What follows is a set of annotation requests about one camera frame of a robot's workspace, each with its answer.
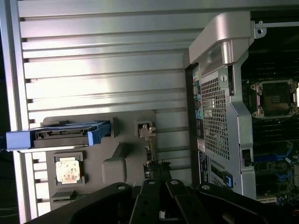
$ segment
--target processor chip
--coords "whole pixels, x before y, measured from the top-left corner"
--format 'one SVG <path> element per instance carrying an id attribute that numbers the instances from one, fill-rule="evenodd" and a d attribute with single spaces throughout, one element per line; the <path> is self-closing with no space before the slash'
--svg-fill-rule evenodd
<path id="1" fill-rule="evenodd" d="M 61 158 L 56 162 L 57 182 L 61 184 L 77 183 L 80 180 L 79 161 L 72 158 Z"/>
<path id="2" fill-rule="evenodd" d="M 290 114 L 292 99 L 290 85 L 287 82 L 263 84 L 261 107 L 266 117 Z"/>

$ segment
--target ribbed metal panel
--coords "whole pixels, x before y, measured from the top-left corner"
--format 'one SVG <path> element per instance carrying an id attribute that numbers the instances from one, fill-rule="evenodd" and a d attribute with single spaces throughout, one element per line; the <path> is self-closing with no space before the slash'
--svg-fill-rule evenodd
<path id="1" fill-rule="evenodd" d="M 12 10 L 15 1 L 11 0 Z M 154 110 L 159 159 L 172 162 L 174 178 L 190 183 L 183 52 L 217 14 L 240 8 L 276 7 L 281 1 L 17 3 L 21 22 L 14 25 L 14 35 L 22 38 L 23 57 L 18 75 L 24 73 L 27 97 L 27 103 L 21 103 L 23 127 L 27 126 L 27 109 L 30 127 L 39 126 L 50 116 Z M 32 154 L 32 158 L 44 162 L 44 153 Z M 45 190 L 45 172 L 36 168 L 33 166 L 35 175 L 31 176 L 42 180 L 36 184 L 41 215 L 49 209 L 49 194 Z M 34 213 L 31 210 L 31 217 L 37 215 Z"/>

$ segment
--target metal mesh grille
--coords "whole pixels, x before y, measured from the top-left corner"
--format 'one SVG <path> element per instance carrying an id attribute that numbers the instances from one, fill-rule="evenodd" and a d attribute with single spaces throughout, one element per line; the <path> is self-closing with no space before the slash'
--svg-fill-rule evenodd
<path id="1" fill-rule="evenodd" d="M 217 164 L 219 167 L 221 167 L 222 169 L 225 169 L 225 167 L 223 165 L 221 165 L 220 163 L 218 163 L 217 161 L 211 159 L 211 161 L 215 164 Z"/>
<path id="2" fill-rule="evenodd" d="M 213 183 L 219 187 L 223 187 L 223 183 L 221 183 L 215 176 L 213 176 Z"/>
<path id="3" fill-rule="evenodd" d="M 218 78 L 201 84 L 206 149 L 229 160 L 225 91 Z"/>

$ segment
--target cpu socket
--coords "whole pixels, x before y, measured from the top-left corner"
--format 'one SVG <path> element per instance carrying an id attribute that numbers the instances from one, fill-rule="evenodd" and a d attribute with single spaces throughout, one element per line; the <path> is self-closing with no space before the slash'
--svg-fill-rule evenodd
<path id="1" fill-rule="evenodd" d="M 264 81 L 251 85 L 256 92 L 254 118 L 287 118 L 298 113 L 297 87 L 294 80 Z"/>

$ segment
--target electronic component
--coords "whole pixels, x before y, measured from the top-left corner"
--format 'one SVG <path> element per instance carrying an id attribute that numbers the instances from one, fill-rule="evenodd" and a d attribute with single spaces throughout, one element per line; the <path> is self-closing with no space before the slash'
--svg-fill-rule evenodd
<path id="1" fill-rule="evenodd" d="M 290 117 L 298 113 L 297 87 L 294 80 L 261 81 L 252 84 L 255 92 L 256 111 L 254 118 L 269 119 Z"/>
<path id="2" fill-rule="evenodd" d="M 82 153 L 55 154 L 57 185 L 85 184 Z"/>
<path id="3" fill-rule="evenodd" d="M 294 185 L 299 187 L 299 163 L 294 165 Z"/>
<path id="4" fill-rule="evenodd" d="M 56 162 L 57 183 L 77 183 L 80 180 L 80 165 L 75 157 L 61 158 Z"/>

